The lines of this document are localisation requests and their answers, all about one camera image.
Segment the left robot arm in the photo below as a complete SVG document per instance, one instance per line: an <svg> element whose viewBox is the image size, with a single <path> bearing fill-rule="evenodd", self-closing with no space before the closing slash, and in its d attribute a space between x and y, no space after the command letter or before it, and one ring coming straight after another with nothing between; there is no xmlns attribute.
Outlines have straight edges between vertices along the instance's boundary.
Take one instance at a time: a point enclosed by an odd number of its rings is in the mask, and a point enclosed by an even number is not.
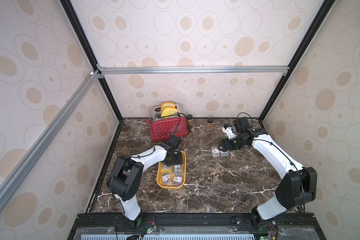
<svg viewBox="0 0 360 240"><path fill-rule="evenodd" d="M179 149L180 142L179 137L171 135L164 142L154 145L145 152L117 158L107 179L107 187L119 201L127 220L134 223L141 218L141 208L138 205L136 193L143 172L159 162L166 166L184 162L183 152Z"/></svg>

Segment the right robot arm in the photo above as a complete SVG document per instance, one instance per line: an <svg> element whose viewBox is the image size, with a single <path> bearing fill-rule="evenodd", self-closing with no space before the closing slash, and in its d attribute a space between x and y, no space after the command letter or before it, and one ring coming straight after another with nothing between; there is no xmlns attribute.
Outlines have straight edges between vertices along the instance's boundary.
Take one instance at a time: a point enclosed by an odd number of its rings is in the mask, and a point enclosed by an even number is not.
<svg viewBox="0 0 360 240"><path fill-rule="evenodd" d="M274 217L297 206L302 208L316 199L318 174L312 167L304 167L289 156L263 127L252 127L248 118L237 118L224 124L226 138L220 141L219 151L241 150L251 146L261 153L281 178L275 195L252 209L251 224L259 229Z"/></svg>

